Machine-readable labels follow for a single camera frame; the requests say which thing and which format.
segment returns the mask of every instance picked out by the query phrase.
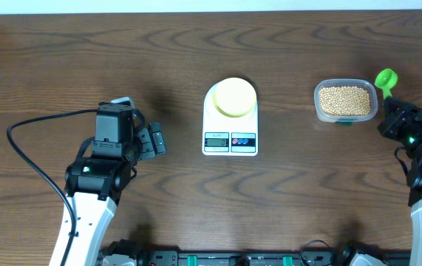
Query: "white scale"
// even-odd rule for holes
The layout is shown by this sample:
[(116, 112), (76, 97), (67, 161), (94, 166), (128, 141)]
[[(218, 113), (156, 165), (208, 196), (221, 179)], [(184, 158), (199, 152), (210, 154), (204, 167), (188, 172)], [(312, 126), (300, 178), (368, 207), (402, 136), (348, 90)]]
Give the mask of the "white scale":
[[(248, 100), (247, 111), (230, 117), (217, 107), (216, 93), (225, 93), (219, 99), (232, 104), (248, 100), (249, 93), (254, 100)], [(254, 88), (241, 78), (228, 78), (209, 89), (204, 100), (203, 112), (203, 154), (220, 156), (255, 156), (258, 153), (258, 105)]]

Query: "digital kitchen scale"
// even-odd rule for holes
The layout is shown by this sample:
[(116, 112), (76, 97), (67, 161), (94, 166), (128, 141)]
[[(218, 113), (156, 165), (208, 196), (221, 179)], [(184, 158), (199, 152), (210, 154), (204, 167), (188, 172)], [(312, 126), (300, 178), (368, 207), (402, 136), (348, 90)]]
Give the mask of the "digital kitchen scale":
[(204, 100), (203, 154), (255, 156), (257, 153), (255, 89), (241, 78), (216, 83)]

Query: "green clip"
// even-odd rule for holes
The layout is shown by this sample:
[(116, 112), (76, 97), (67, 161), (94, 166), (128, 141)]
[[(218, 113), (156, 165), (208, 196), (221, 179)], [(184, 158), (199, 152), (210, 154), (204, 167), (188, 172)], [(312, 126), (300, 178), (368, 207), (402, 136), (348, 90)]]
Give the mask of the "green clip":
[(283, 257), (283, 266), (293, 266), (293, 257), (292, 256), (284, 256)]
[(188, 266), (197, 266), (197, 256), (195, 255), (188, 256)]

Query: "scale control panel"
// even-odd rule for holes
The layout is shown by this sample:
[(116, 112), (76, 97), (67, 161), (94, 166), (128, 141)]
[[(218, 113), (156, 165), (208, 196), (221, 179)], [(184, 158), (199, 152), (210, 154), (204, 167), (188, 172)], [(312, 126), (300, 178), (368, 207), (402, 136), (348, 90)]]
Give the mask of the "scale control panel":
[(256, 134), (241, 132), (206, 132), (204, 152), (230, 153), (229, 155), (255, 155)]

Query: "beans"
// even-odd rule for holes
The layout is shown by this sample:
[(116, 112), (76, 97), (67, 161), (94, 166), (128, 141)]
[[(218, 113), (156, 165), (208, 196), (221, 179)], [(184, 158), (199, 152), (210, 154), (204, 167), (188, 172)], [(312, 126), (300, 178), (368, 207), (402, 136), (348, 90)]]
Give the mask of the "beans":
[(328, 115), (361, 116), (371, 112), (368, 92), (356, 86), (322, 88), (319, 103)]

